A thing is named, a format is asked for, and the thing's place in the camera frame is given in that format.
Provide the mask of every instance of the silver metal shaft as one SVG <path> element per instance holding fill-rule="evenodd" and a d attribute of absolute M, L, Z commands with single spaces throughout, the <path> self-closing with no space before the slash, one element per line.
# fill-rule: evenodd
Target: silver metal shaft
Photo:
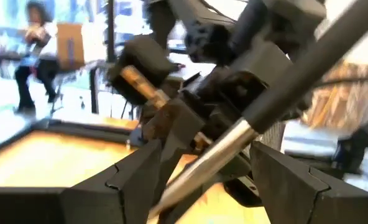
<path fill-rule="evenodd" d="M 175 205 L 212 178 L 258 135 L 246 120 L 239 119 L 209 147 L 204 155 L 167 186 L 159 203 L 151 209 L 149 218 L 156 217 L 161 211 Z"/>

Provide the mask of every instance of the robotic arm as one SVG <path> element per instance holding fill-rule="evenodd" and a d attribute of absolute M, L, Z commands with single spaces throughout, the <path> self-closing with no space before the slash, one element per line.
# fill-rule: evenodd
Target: robotic arm
<path fill-rule="evenodd" d="M 150 217 L 161 212 L 160 217 L 165 217 L 164 211 L 174 213 L 182 206 L 178 203 L 191 197 L 192 192 L 199 191 L 224 169 L 225 173 L 244 175 L 237 169 L 227 172 L 226 168 L 233 161 L 245 164 L 241 151 L 276 121 L 292 114 L 293 110 L 306 109 L 303 96 L 368 30 L 368 16 L 363 16 L 368 11 L 368 0 L 361 0 L 317 44 L 302 53 L 313 41 L 313 31 L 325 17 L 322 1 L 250 1 L 235 24 L 216 16 L 195 0 L 169 0 L 168 3 L 187 28 L 186 45 L 191 59 L 214 62 L 218 66 L 191 91 L 183 90 L 170 101 L 157 93 L 168 69 L 163 75 L 150 72 L 144 65 L 155 64 L 145 58 L 147 54 L 140 57 L 141 50 L 136 48 L 138 40 L 137 44 L 134 44 L 136 40 L 129 41 L 128 48 L 125 47 L 123 58 L 130 55 L 131 60 L 123 63 L 120 59 L 122 63 L 112 73 L 120 74 L 119 77 L 131 83 L 133 94 L 139 91 L 146 96 L 144 86 L 152 87 L 148 88 L 148 93 L 155 92 L 143 97 L 143 101 L 152 100 L 160 110 L 142 129 L 151 133 L 148 140 L 163 139 L 166 143 L 162 164 L 173 155 L 172 150 L 192 147 L 190 140 L 196 141 L 199 133 L 213 143 L 209 147 L 207 144 L 198 160 L 160 194 Z M 132 65 L 137 71 L 124 68 Z M 159 77 L 159 81 L 153 82 L 154 77 Z M 119 91 L 121 83 L 115 83 L 113 86 Z M 156 134 L 157 124 L 165 126 L 165 134 Z M 179 141 L 180 146 L 173 145 L 175 141 Z M 355 190 L 257 143 L 250 150 L 250 166 L 253 188 L 257 191 L 254 195 L 262 199 L 273 223 L 326 223 L 329 218 L 338 221 L 339 211 L 333 212 L 335 205 L 348 209 L 358 207 L 357 200 L 346 203 L 347 196 L 362 198 L 361 204 L 368 203 L 367 192 Z M 296 189 L 301 191 L 302 198 L 294 196 Z M 288 206 L 285 210 L 288 213 L 279 212 L 277 207 L 282 207 L 277 206 L 277 202 Z M 357 214 L 353 213 L 352 218 L 346 220 L 354 222 Z"/>

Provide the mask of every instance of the wooden table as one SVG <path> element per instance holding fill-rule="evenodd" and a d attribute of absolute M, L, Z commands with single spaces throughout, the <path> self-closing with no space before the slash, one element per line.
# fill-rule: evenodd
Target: wooden table
<path fill-rule="evenodd" d="M 134 128 L 137 121 L 102 118 L 98 115 L 55 118 L 115 127 Z M 125 146 L 61 134 L 33 132 L 0 151 L 0 186 L 71 187 L 129 155 Z M 194 159 L 183 156 L 173 176 Z M 212 186 L 178 223 L 270 223 L 264 208 L 244 208 L 221 184 Z"/>

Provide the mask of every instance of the curly hair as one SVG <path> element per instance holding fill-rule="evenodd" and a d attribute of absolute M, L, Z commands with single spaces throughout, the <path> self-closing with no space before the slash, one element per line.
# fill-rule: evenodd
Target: curly hair
<path fill-rule="evenodd" d="M 28 16 L 29 16 L 29 11 L 31 9 L 36 9 L 38 11 L 40 19 L 42 21 L 40 23 L 41 26 L 43 26 L 46 22 L 52 22 L 52 18 L 48 14 L 48 12 L 46 10 L 46 7 L 44 6 L 44 4 L 42 2 L 29 1 L 27 3 L 27 14 L 28 14 Z"/>

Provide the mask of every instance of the black plastic bracket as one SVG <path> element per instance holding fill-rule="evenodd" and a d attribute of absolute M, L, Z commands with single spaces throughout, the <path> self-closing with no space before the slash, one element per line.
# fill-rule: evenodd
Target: black plastic bracket
<path fill-rule="evenodd" d="M 202 119 L 179 99 L 171 100 L 165 106 L 176 111 L 167 137 L 149 141 L 109 168 L 117 172 L 106 181 L 106 186 L 118 190 L 126 224 L 147 222 L 149 210 L 158 202 L 178 161 L 204 125 Z M 186 200 L 184 203 L 190 206 L 193 202 Z"/>
<path fill-rule="evenodd" d="M 271 223 L 368 223 L 368 192 L 260 142 L 252 143 L 250 152 Z"/>

